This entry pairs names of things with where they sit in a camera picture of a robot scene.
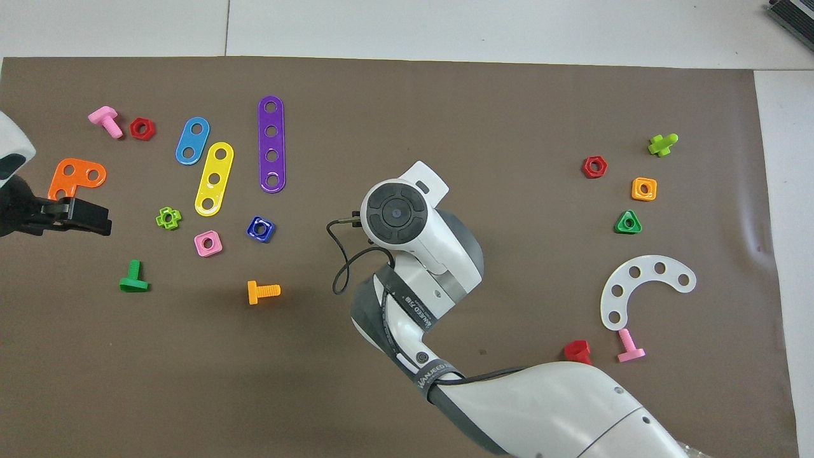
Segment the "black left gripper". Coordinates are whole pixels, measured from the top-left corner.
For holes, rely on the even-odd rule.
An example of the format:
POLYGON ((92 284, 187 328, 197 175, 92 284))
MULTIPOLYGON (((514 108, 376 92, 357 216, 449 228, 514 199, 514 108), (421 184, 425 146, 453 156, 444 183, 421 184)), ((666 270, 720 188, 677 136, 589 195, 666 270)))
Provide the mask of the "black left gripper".
POLYGON ((29 226, 39 215, 47 219, 63 219, 64 226, 70 230, 103 237, 109 237, 113 229, 108 208, 76 197, 58 200, 36 197, 23 177, 12 176, 1 191, 1 237, 12 232, 41 237, 44 229, 29 226))

